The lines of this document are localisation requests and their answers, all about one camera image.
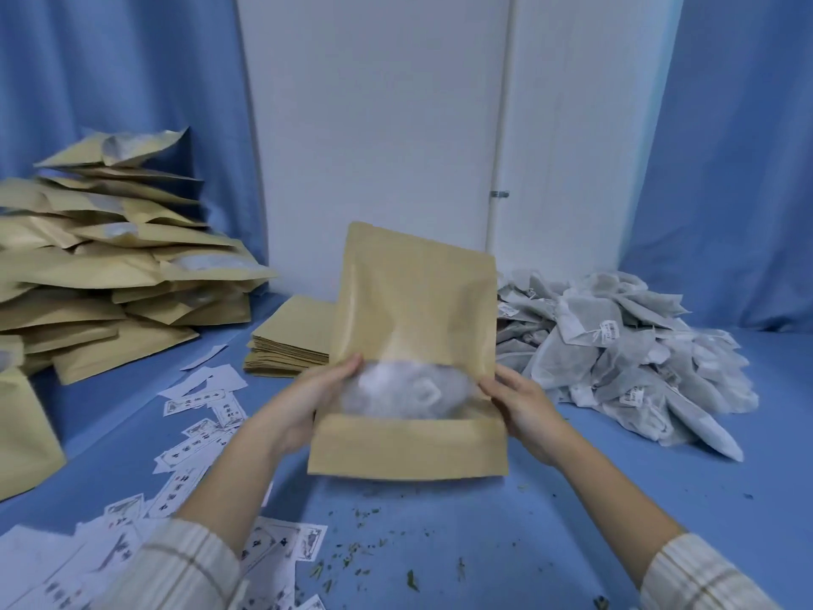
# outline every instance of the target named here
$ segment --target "blue tablecloth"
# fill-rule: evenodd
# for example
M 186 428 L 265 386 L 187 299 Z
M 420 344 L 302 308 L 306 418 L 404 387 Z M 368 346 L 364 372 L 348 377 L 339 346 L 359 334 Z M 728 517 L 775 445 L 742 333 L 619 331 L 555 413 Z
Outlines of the blue tablecloth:
M 278 297 L 266 299 L 264 311 Z M 212 364 L 241 368 L 250 328 L 208 333 L 160 355 L 43 392 L 71 462 L 35 490 L 0 503 L 0 533 L 17 523 L 72 533 L 105 505 L 166 481 L 153 458 L 203 410 L 162 417 L 159 389 L 177 368 L 231 338 Z M 565 417 L 686 528 L 703 535 L 787 608 L 807 608 L 813 565 L 813 337 L 735 334 L 762 404 L 722 421 L 746 453 L 734 463 L 699 446 L 665 449 L 592 410 Z M 288 380 L 247 376 L 236 392 L 256 411 Z M 307 450 L 284 461 L 263 514 L 329 525 L 318 580 L 299 564 L 299 597 L 327 608 L 592 608 L 636 604 L 636 592 L 564 479 L 512 440 L 511 475 L 465 482 L 391 483 L 309 477 Z M 347 548 L 361 544 L 345 567 Z M 420 592 L 407 586 L 412 570 Z M 326 583 L 330 580 L 329 592 Z

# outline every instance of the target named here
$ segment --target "forearm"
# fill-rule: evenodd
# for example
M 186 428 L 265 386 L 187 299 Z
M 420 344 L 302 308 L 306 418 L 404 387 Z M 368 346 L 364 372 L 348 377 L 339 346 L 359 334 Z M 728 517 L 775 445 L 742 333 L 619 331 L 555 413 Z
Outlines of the forearm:
M 636 588 L 641 588 L 655 555 L 684 533 L 683 528 L 576 431 L 553 457 Z
M 197 522 L 240 556 L 280 455 L 274 438 L 249 420 L 223 450 L 176 517 Z

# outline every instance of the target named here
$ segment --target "stack of kraft paper bags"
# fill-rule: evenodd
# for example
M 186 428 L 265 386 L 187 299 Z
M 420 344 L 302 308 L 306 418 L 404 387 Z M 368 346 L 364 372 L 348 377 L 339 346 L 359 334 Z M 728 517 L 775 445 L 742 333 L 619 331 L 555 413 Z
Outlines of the stack of kraft paper bags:
M 251 333 L 243 369 L 262 377 L 296 377 L 328 362 L 334 305 L 294 295 Z
M 21 372 L 67 385 L 251 320 L 275 273 L 200 219 L 182 194 L 201 180 L 144 167 L 183 134 L 96 132 L 0 181 L 0 335 L 21 338 Z

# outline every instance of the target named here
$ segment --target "white door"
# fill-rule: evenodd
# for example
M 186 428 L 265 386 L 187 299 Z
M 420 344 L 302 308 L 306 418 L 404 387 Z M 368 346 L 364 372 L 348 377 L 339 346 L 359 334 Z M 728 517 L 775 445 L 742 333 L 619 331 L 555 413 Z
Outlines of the white door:
M 683 0 L 515 0 L 490 246 L 552 279 L 615 268 Z
M 509 0 L 238 0 L 278 290 L 333 299 L 347 225 L 482 250 Z

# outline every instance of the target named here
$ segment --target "striped sleeve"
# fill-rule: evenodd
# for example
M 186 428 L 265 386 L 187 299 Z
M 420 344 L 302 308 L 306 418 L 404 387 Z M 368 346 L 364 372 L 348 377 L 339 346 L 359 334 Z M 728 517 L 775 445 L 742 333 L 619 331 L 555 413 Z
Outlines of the striped sleeve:
M 666 544 L 646 571 L 643 610 L 779 608 L 747 576 L 693 533 Z
M 238 558 L 217 535 L 172 518 L 141 546 L 94 610 L 231 610 L 245 590 Z

